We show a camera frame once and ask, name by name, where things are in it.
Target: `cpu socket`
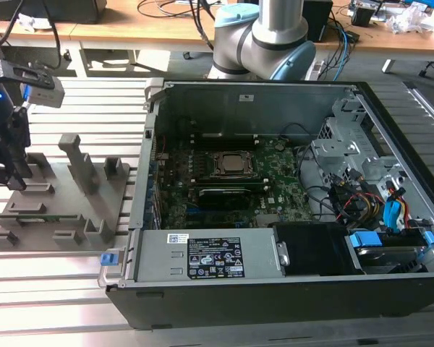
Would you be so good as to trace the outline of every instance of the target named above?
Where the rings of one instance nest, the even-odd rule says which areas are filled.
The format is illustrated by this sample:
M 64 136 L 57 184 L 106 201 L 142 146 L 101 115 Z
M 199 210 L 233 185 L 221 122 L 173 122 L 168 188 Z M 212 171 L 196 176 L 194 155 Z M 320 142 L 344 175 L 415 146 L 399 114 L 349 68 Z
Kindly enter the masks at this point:
M 221 152 L 213 156 L 214 172 L 211 176 L 256 176 L 249 152 Z

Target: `desk leg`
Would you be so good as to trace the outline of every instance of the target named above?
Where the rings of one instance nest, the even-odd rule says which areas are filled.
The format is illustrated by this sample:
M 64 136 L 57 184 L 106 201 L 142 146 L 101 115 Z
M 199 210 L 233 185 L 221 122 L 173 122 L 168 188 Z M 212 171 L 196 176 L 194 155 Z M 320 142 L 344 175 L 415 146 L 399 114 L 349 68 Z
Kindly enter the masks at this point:
M 70 41 L 65 47 L 71 55 L 71 67 L 74 68 L 77 77 L 87 77 L 87 57 L 81 42 Z
M 393 63 L 395 63 L 396 61 L 393 59 L 388 59 L 386 60 L 386 62 L 384 63 L 383 68 L 381 69 L 385 74 L 388 74 L 389 72 L 391 72 Z
M 127 51 L 127 54 L 129 56 L 129 64 L 127 65 L 126 71 L 134 71 L 135 67 L 132 64 L 137 62 L 137 51 L 130 49 Z
M 328 54 L 328 51 L 317 51 L 315 59 L 313 59 L 313 63 L 310 65 L 310 68 L 307 70 L 307 74 L 305 75 L 306 81 L 318 80 L 318 75 L 321 72 L 323 64 L 328 59 Z

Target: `blue cable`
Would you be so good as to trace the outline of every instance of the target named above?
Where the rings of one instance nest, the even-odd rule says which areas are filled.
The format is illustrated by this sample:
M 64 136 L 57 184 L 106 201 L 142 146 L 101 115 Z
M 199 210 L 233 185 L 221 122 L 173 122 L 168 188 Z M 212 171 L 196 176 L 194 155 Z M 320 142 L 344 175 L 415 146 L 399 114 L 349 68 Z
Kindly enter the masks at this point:
M 347 53 L 347 35 L 341 28 L 338 27 L 338 30 L 341 31 L 342 35 L 344 36 L 344 52 L 342 53 L 341 63 L 339 64 L 338 71 L 336 72 L 336 76 L 334 77 L 333 81 L 336 81 L 339 77 L 339 75 L 342 72 L 342 69 L 344 68 L 344 62 L 346 60 L 346 53 Z

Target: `circuit board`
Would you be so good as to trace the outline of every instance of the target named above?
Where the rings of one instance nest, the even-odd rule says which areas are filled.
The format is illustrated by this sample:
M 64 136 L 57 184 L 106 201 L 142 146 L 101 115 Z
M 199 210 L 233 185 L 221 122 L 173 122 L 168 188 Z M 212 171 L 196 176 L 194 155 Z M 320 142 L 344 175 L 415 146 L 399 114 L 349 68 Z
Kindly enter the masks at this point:
M 259 138 L 254 150 L 236 152 L 197 150 L 182 142 L 170 150 L 165 158 L 161 161 L 158 176 L 162 229 L 263 228 L 276 221 L 312 220 L 296 177 L 294 154 L 292 148 L 286 147 L 286 140 Z M 226 201 L 230 206 L 234 204 L 234 209 L 203 210 L 191 195 L 197 172 L 222 181 L 225 185 L 228 179 L 237 178 L 218 176 L 225 174 L 225 168 L 238 170 L 239 175 L 245 175 L 248 179 L 250 177 L 247 176 L 259 180 L 267 177 L 263 182 L 270 180 L 269 189 L 245 197 L 244 207 L 237 206 L 229 198 Z

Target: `white sticker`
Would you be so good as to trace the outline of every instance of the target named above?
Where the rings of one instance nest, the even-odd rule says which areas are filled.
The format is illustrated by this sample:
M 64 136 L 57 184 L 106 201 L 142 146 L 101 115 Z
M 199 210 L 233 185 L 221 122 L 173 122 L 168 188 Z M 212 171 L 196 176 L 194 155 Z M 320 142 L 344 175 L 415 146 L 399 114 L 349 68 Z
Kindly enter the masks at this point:
M 188 242 L 189 234 L 167 234 L 168 244 L 186 244 Z
M 253 102 L 254 101 L 254 95 L 253 94 L 241 94 L 239 96 L 239 101 L 247 101 L 247 102 Z

